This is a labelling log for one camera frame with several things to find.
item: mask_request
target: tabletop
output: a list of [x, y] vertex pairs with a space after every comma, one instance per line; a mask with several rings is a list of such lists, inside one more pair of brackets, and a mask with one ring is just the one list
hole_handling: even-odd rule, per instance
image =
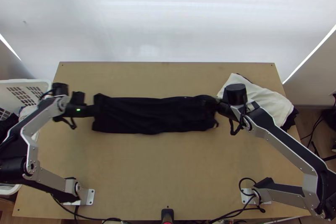
[[[91, 105], [97, 93], [215, 96], [231, 73], [285, 95], [273, 63], [61, 62], [54, 82], [86, 93]], [[75, 119], [75, 130], [50, 121], [40, 132], [38, 158], [49, 171], [76, 177], [82, 186], [95, 189], [93, 205], [79, 208], [80, 214], [94, 218], [158, 220], [161, 209], [169, 207], [175, 219], [214, 219], [243, 207], [238, 189], [243, 177], [302, 184], [303, 174], [264, 139], [247, 131], [231, 136], [228, 119], [218, 114], [216, 119], [219, 127], [205, 132], [158, 135], [94, 132], [93, 118]], [[289, 133], [299, 139], [295, 127]], [[309, 215], [277, 202], [264, 208], [266, 213], [246, 211], [239, 217]], [[18, 193], [13, 215], [73, 218], [49, 194], [26, 186]]]

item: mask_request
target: mounting plate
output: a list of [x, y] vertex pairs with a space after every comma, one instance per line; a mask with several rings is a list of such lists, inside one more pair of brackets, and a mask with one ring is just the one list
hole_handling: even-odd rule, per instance
[[[253, 193], [252, 192], [252, 189], [251, 188], [242, 188], [242, 190], [244, 191], [244, 193], [246, 194], [251, 194]], [[244, 195], [242, 192], [240, 192], [240, 196], [241, 196], [241, 202], [245, 205], [247, 201], [249, 201], [249, 199], [252, 197], [252, 196], [246, 196]], [[249, 205], [256, 205], [256, 202], [255, 202], [255, 199], [252, 199], [250, 202], [249, 202]], [[263, 202], [261, 203], [261, 205], [269, 205], [271, 204], [272, 201], [268, 201], [268, 202]]]
[[81, 205], [92, 205], [93, 199], [95, 197], [95, 190], [93, 189], [87, 189], [87, 200], [86, 202], [83, 202], [82, 200], [77, 200], [75, 202], [64, 202], [63, 205], [65, 206], [81, 206]]

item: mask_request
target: white towel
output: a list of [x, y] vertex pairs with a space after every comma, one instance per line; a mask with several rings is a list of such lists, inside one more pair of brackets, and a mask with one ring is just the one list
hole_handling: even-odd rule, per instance
[[281, 127], [286, 122], [287, 117], [292, 113], [294, 106], [284, 96], [277, 92], [252, 84], [239, 74], [231, 74], [227, 82], [218, 92], [217, 97], [222, 99], [224, 88], [230, 84], [242, 83], [246, 86], [247, 99], [256, 101], [260, 107], [265, 109], [271, 116], [277, 126]]

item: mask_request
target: black cloth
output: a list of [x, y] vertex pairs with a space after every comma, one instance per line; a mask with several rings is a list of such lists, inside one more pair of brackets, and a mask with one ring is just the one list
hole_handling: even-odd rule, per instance
[[106, 133], [159, 134], [205, 131], [218, 126], [216, 99], [208, 95], [170, 98], [94, 96], [92, 130]]
[[18, 116], [12, 113], [6, 120], [0, 121], [0, 143], [7, 137], [8, 130], [18, 123]]
[[281, 126], [283, 131], [289, 130], [293, 125], [295, 125], [294, 119], [296, 118], [299, 111], [296, 108], [293, 108], [293, 111], [287, 116], [285, 123]]

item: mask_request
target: laundry basket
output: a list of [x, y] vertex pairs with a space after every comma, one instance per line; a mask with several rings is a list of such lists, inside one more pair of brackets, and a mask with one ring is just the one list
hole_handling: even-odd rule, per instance
[[[41, 94], [51, 89], [49, 80], [10, 79], [0, 81], [0, 121], [10, 114], [18, 114], [21, 107], [39, 103]], [[11, 195], [21, 188], [21, 184], [0, 184], [0, 195]]]

